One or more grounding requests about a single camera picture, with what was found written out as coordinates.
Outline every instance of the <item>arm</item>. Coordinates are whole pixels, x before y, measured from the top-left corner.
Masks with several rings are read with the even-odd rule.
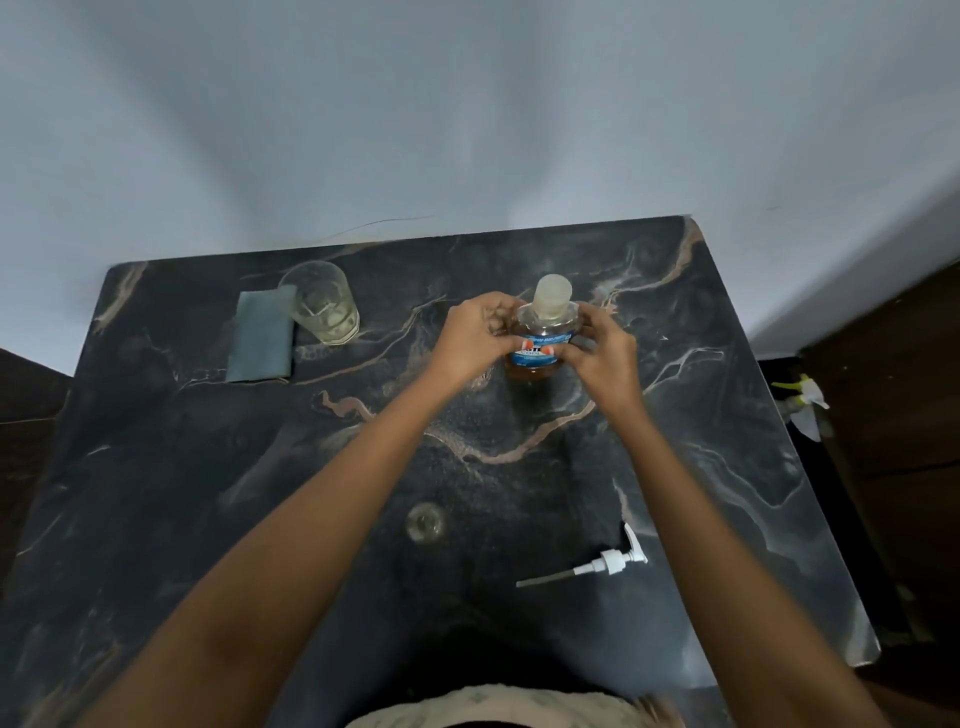
[[[677,587],[740,726],[887,726],[866,689],[732,532],[647,415],[636,339],[581,304],[591,351],[556,354],[630,453]]]
[[[424,374],[197,583],[79,725],[262,725],[426,426],[520,348],[491,334],[516,303],[451,308]]]

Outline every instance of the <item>drinking glass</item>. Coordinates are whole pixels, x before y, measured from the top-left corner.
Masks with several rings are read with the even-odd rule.
[[[280,285],[297,287],[290,315],[324,344],[345,344],[360,330],[360,313],[350,294],[347,276],[333,263],[301,263],[287,271]]]

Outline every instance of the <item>white plastic item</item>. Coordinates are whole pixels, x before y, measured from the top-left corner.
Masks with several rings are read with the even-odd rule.
[[[603,551],[599,559],[593,559],[589,564],[583,564],[581,567],[574,567],[574,575],[605,571],[610,576],[613,576],[615,573],[620,573],[626,569],[628,562],[633,561],[646,564],[647,555],[643,553],[643,549],[640,548],[640,541],[636,539],[636,533],[634,533],[630,524],[624,523],[623,530],[627,532],[627,539],[630,541],[629,551],[617,551],[615,548]]]
[[[569,280],[556,273],[544,276],[537,283],[537,291],[534,293],[534,313],[543,321],[559,319],[566,313],[566,306],[572,295],[573,286]]]

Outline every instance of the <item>bottle label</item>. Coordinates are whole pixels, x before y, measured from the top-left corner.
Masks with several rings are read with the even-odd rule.
[[[548,344],[565,344],[573,338],[573,331],[554,333],[549,336],[523,334],[523,338],[526,339],[523,342],[523,349],[510,354],[514,364],[518,367],[545,367],[555,363],[557,357],[541,352],[540,347],[545,347]]]

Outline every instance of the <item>black marble countertop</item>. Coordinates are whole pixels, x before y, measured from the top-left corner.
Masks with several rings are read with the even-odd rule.
[[[361,332],[298,331],[289,381],[223,382],[240,291],[335,259]],[[561,273],[639,342],[648,407],[733,527],[852,664],[876,639],[696,224],[684,218],[116,266],[96,309],[0,622],[0,716],[69,716],[214,562],[424,365],[447,309]],[[449,533],[404,521],[439,503]],[[623,546],[649,564],[518,590]],[[272,725],[336,724],[430,635],[522,634],[636,695],[714,684],[626,452],[564,368],[494,366],[426,432]]]

